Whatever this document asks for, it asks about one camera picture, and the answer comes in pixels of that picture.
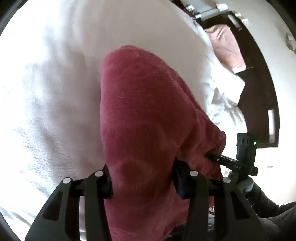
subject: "red plush fabric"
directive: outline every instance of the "red plush fabric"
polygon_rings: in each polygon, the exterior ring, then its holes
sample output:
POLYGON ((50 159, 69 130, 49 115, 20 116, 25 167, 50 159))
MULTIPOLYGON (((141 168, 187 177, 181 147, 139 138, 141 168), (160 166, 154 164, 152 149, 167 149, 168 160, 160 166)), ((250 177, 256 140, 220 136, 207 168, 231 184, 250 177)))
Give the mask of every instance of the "red plush fabric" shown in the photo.
POLYGON ((105 201, 112 239, 161 241, 187 217, 189 201, 176 194, 171 179, 175 156, 221 179, 219 165, 204 154, 220 154, 225 133, 178 74, 143 49, 123 46, 108 54, 101 89, 101 138, 114 191, 105 201))

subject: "dark wooden headboard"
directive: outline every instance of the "dark wooden headboard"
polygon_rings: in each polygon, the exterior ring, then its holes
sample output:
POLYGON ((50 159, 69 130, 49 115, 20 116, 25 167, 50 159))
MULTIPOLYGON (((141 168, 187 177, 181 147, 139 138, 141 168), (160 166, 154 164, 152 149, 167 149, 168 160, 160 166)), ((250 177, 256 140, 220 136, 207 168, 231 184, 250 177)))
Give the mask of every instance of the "dark wooden headboard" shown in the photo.
POLYGON ((203 28, 216 24, 227 24, 231 27, 247 67, 245 71, 238 73, 246 83, 238 107, 244 114, 248 132, 258 138, 258 148, 278 147, 280 119, 276 92, 268 66, 256 41, 231 11, 201 21, 200 24, 203 28))

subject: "person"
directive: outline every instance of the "person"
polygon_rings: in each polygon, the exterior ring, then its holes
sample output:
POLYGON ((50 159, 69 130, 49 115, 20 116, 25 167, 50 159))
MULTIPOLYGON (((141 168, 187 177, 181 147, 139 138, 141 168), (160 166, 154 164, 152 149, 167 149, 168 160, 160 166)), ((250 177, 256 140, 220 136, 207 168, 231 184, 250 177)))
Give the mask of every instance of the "person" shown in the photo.
MULTIPOLYGON (((296 202, 277 205, 250 177, 237 187, 256 212, 270 241, 296 241, 296 202)), ((208 241, 214 240, 214 219, 214 215, 209 214, 208 241)), ((185 224, 176 226, 165 241, 181 241, 184 230, 185 224)))

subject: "white bedsheet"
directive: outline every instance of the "white bedsheet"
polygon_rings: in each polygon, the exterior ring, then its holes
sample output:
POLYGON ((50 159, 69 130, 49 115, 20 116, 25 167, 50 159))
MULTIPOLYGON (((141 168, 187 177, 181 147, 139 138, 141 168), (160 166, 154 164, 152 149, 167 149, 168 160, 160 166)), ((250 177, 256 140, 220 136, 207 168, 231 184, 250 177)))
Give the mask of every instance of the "white bedsheet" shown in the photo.
POLYGON ((244 82, 181 10, 167 0, 29 0, 0 36, 0 211, 21 240, 64 177, 103 167, 100 64, 126 44, 179 73, 235 157, 244 82))

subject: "silver screw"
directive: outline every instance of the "silver screw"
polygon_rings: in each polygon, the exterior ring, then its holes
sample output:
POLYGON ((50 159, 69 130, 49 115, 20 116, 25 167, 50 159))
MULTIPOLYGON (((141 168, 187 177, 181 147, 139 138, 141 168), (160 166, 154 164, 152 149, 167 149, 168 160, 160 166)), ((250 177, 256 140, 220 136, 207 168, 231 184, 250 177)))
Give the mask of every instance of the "silver screw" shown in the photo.
POLYGON ((192 177, 197 177, 198 176, 198 172, 197 171, 190 171, 190 176, 192 177))
POLYGON ((223 177, 223 182, 230 183, 231 179, 229 177, 223 177))
POLYGON ((66 177, 66 178, 63 179, 63 183, 67 184, 69 182, 71 182, 71 178, 66 177))
POLYGON ((104 175, 104 172, 103 171, 97 171, 95 174, 94 174, 96 177, 101 177, 104 175))

